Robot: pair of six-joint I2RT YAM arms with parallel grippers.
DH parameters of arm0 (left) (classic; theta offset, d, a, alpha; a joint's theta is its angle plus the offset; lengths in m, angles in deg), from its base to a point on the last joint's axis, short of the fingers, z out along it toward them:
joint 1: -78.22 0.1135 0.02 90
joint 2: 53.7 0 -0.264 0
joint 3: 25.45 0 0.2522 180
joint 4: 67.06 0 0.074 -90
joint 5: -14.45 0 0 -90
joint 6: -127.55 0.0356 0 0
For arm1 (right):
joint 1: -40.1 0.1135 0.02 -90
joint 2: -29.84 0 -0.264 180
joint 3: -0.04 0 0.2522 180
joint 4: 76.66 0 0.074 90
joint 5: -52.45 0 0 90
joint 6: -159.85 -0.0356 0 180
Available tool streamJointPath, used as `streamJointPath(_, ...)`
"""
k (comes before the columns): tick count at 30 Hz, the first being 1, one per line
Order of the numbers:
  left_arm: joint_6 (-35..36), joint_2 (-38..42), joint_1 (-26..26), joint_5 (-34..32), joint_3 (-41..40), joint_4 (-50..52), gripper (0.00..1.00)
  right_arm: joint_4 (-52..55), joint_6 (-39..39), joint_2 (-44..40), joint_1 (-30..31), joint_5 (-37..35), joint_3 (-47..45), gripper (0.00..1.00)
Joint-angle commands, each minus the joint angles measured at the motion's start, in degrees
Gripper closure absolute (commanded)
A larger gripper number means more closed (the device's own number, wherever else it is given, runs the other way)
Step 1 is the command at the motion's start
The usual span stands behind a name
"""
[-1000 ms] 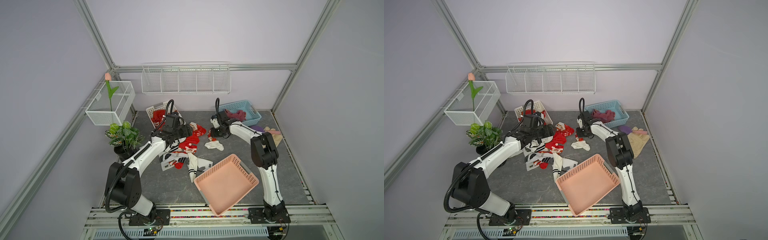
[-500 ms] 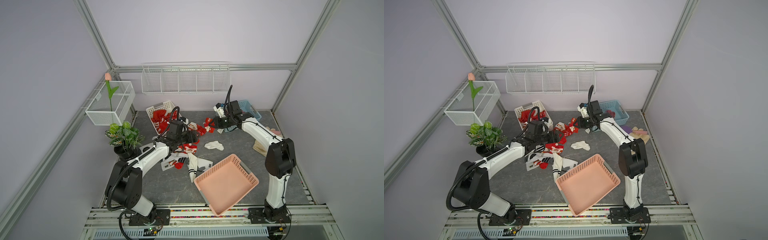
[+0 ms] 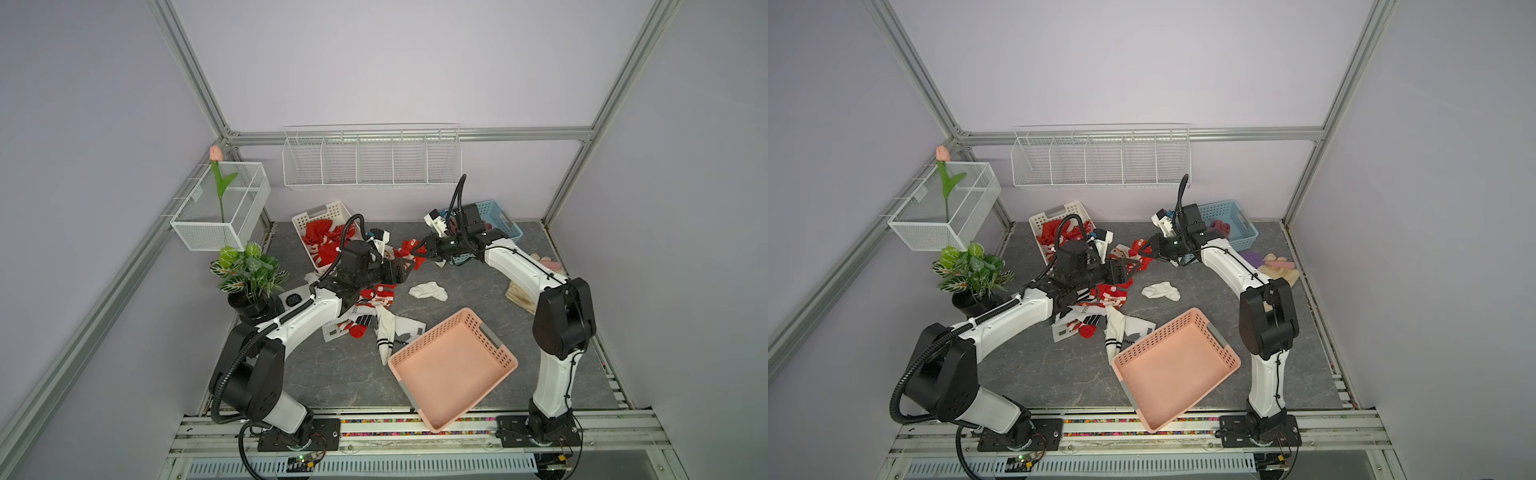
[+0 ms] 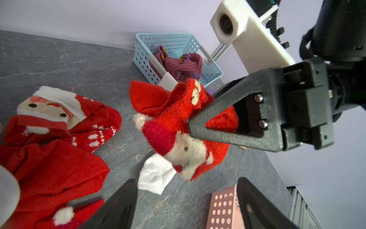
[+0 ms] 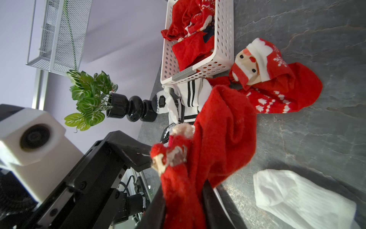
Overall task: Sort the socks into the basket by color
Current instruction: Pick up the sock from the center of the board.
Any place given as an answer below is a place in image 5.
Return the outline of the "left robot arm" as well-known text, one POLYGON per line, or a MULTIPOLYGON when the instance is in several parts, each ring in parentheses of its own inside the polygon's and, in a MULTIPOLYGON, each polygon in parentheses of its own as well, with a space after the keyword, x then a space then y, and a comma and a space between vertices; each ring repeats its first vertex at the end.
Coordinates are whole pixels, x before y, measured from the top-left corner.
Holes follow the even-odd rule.
POLYGON ((1 228, 106 229, 140 213, 144 196, 118 189, 150 167, 150 147, 121 131, 82 153, 48 112, 1 105, 1 228))

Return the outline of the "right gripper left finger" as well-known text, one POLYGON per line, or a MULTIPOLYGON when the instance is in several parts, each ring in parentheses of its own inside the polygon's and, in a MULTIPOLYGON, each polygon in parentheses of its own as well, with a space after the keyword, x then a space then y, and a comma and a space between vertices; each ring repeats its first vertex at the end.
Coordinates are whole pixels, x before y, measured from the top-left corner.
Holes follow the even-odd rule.
POLYGON ((162 186, 159 187, 146 214, 137 224, 135 229, 163 229, 165 221, 166 202, 162 186))

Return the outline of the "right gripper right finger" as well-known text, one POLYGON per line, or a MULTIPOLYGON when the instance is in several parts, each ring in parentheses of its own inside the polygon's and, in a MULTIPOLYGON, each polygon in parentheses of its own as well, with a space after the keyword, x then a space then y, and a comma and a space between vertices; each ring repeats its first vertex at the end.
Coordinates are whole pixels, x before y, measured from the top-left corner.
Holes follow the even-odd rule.
POLYGON ((208 229, 235 229, 208 180, 204 183, 202 197, 208 229))

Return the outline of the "plain red fleece sock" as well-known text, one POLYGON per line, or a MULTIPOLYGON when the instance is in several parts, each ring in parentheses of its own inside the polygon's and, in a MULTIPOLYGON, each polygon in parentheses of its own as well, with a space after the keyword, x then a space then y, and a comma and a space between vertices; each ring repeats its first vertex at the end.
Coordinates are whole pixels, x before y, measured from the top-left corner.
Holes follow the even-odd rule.
POLYGON ((213 53, 214 41, 213 33, 201 31, 175 44, 173 53, 178 61, 179 70, 183 71, 209 57, 213 53))

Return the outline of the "red white striped sock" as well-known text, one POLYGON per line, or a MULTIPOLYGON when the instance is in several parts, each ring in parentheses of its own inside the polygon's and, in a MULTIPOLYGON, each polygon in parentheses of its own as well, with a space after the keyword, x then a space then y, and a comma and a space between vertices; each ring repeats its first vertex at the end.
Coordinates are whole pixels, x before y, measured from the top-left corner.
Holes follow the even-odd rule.
POLYGON ((215 13, 215 1, 180 0, 172 9, 172 23, 162 30, 168 41, 182 41, 196 32, 203 31, 211 23, 215 13))

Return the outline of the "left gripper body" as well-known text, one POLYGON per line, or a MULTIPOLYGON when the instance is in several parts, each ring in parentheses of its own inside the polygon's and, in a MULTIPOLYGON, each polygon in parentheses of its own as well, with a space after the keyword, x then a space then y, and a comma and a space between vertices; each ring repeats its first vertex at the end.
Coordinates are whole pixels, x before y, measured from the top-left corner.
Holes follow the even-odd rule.
POLYGON ((151 164, 151 146, 122 131, 97 141, 46 202, 25 222, 27 229, 107 229, 143 212, 147 197, 119 191, 125 171, 151 164))

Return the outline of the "red snowflake sock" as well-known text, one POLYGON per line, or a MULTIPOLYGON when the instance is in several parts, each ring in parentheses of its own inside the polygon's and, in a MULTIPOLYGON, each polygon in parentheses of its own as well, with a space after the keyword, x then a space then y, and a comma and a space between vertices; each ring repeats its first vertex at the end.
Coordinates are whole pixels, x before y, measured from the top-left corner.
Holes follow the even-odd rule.
POLYGON ((151 148, 165 199, 165 229, 207 227, 204 184, 216 187, 250 162, 256 149, 256 117, 244 94, 217 85, 193 125, 176 125, 167 146, 151 148))

